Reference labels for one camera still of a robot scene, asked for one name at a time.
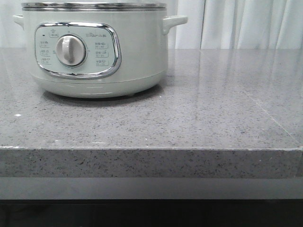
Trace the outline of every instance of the chrome trim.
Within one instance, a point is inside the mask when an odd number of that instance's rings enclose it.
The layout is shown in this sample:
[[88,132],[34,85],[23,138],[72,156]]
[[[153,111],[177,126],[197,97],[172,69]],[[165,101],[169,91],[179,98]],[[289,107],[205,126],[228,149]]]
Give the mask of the chrome trim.
[[164,3],[104,3],[104,2],[24,2],[24,8],[166,8]]
[[[114,43],[115,61],[114,61],[113,65],[105,71],[96,72],[96,73],[83,73],[83,74],[54,72],[54,71],[45,69],[43,67],[43,65],[41,65],[39,63],[37,55],[36,55],[36,33],[37,33],[37,30],[41,27],[51,27],[51,26],[97,27],[97,28],[102,28],[102,29],[107,30],[111,34],[112,41]],[[35,44],[34,45],[35,45],[35,58],[36,58],[36,61],[37,61],[37,64],[39,65],[39,67],[42,68],[43,70],[45,70],[46,72],[48,72],[50,75],[58,77],[58,78],[63,78],[63,79],[99,79],[99,78],[108,77],[108,76],[112,75],[113,73],[115,73],[120,68],[120,65],[122,62],[120,42],[119,42],[119,38],[118,38],[116,31],[111,26],[109,26],[107,24],[102,24],[102,23],[90,23],[90,22],[42,23],[35,30]]]
[[27,12],[150,12],[150,11],[166,11],[166,8],[22,8]]

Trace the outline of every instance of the cooker lid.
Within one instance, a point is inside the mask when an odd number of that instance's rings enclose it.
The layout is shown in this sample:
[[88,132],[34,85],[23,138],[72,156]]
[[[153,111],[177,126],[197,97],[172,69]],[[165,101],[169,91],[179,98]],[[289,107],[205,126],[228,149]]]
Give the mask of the cooker lid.
[[70,9],[74,11],[77,9],[106,9],[113,10],[136,10],[142,9],[153,10],[153,9],[166,9],[164,3],[104,3],[104,2],[24,2],[21,4],[24,11],[40,11],[41,9]]

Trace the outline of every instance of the cooker handle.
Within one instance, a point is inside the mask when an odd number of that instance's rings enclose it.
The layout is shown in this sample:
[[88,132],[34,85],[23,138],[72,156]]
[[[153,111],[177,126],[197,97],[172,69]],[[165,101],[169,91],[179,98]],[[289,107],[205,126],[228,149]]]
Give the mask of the cooker handle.
[[186,24],[188,21],[187,16],[170,16],[163,19],[163,35],[167,35],[169,30],[177,25]]
[[13,15],[14,22],[19,24],[24,30],[23,15]]

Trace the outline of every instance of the white curtain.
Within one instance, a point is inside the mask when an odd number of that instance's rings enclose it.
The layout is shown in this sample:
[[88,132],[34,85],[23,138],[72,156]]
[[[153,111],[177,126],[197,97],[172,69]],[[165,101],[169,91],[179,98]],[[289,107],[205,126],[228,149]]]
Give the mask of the white curtain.
[[[0,47],[25,46],[24,32],[13,23],[11,17],[22,14],[20,4],[24,1],[32,0],[0,0]],[[186,25],[173,28],[169,33],[169,48],[300,49],[303,45],[303,0],[158,1],[167,3],[168,15],[189,17]]]

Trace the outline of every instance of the gray countertop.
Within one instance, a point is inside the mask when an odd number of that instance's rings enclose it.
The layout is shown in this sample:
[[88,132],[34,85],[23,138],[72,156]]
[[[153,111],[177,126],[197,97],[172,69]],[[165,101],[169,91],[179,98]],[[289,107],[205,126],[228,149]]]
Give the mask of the gray countertop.
[[159,85],[88,100],[0,53],[0,177],[303,176],[301,50],[172,50]]

